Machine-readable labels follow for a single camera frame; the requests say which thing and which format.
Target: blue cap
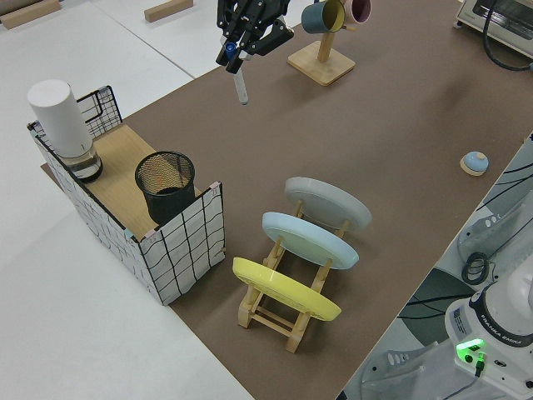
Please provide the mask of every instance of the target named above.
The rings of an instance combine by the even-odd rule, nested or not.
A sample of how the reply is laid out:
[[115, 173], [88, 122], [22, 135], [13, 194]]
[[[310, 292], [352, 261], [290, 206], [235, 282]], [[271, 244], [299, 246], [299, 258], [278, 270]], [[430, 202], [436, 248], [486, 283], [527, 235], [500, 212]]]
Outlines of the blue cap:
[[228, 58], [233, 58], [237, 52], [237, 45], [234, 42], [227, 42], [224, 46], [224, 50], [226, 51], [226, 56]]

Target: brown surface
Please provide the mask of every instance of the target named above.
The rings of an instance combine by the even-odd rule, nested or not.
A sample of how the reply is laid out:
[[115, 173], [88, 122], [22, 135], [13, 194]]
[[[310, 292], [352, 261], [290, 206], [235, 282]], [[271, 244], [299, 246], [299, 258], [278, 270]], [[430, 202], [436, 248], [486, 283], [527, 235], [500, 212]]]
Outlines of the brown surface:
[[[330, 87], [286, 64], [316, 40], [297, 28], [246, 63], [248, 106], [219, 68], [127, 118], [155, 149], [190, 156], [198, 186], [224, 183], [227, 259], [172, 308], [257, 399], [334, 399], [533, 127], [533, 77], [498, 68], [477, 32], [455, 30], [456, 0], [372, 7], [357, 32], [336, 35], [356, 67]], [[459, 167], [472, 150], [491, 161], [482, 177]], [[262, 214], [291, 213], [283, 188], [294, 176], [347, 190], [374, 220], [345, 236], [361, 261], [323, 289], [343, 312], [311, 321], [291, 354], [277, 332], [237, 326], [246, 287], [231, 265], [267, 255]], [[279, 271], [299, 276], [303, 264], [287, 254]]]
[[154, 149], [126, 124], [98, 137], [94, 146], [102, 159], [103, 171], [86, 187], [141, 240], [157, 224], [150, 218], [144, 196], [135, 183], [135, 169]]

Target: white floor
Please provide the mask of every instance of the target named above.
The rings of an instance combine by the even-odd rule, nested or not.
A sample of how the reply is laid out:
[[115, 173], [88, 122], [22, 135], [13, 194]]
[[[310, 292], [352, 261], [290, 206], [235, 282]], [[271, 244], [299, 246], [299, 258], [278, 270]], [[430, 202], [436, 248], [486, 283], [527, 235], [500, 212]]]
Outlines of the white floor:
[[[93, 237], [26, 129], [27, 90], [46, 78], [77, 97], [111, 85], [126, 117], [215, 68], [217, 2], [146, 22], [143, 10], [159, 3], [64, 0], [59, 12], [0, 26], [2, 398], [251, 398]], [[289, 25], [308, 3], [291, 4]]]

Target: wooden mug stand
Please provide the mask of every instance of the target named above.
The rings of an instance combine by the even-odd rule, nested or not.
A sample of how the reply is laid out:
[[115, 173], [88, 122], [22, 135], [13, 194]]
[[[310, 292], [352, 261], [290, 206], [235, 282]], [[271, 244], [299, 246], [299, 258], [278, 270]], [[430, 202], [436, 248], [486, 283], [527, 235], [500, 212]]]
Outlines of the wooden mug stand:
[[[296, 205], [296, 211], [293, 214], [297, 218], [302, 218], [301, 206], [302, 201], [300, 200]], [[338, 229], [335, 234], [342, 238], [345, 231], [348, 229], [349, 221], [346, 221], [343, 226]], [[270, 268], [276, 271], [285, 249], [281, 246], [281, 241], [283, 239], [280, 237], [274, 247], [269, 252], [268, 256], [263, 260], [263, 265], [267, 268]], [[311, 285], [311, 289], [315, 292], [320, 293], [324, 282], [326, 281], [327, 274], [330, 271], [332, 260], [329, 259], [325, 265], [320, 266], [316, 273], [316, 276]], [[268, 326], [271, 329], [281, 333], [282, 335], [287, 336], [287, 342], [285, 349], [291, 353], [294, 353], [300, 344], [301, 339], [306, 331], [307, 324], [311, 319], [311, 315], [308, 312], [300, 312], [295, 322], [289, 322], [285, 318], [276, 315], [275, 313], [267, 310], [266, 308], [260, 305], [263, 298], [263, 293], [254, 288], [252, 285], [248, 285], [247, 294], [242, 299], [241, 304], [239, 305], [238, 312], [238, 322], [244, 328], [248, 328], [252, 319], [262, 323], [263, 325]]]
[[287, 62], [318, 84], [331, 85], [356, 65], [350, 58], [331, 48], [334, 38], [333, 32], [323, 33], [320, 42], [316, 41], [295, 52]]

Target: teal mug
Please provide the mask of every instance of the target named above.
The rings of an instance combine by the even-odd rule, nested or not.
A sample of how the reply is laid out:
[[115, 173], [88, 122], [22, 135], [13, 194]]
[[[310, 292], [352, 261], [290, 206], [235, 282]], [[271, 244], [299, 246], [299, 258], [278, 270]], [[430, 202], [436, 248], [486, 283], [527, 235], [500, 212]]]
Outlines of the teal mug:
[[307, 33], [337, 32], [344, 24], [344, 17], [340, 0], [314, 2], [301, 13], [301, 26]]

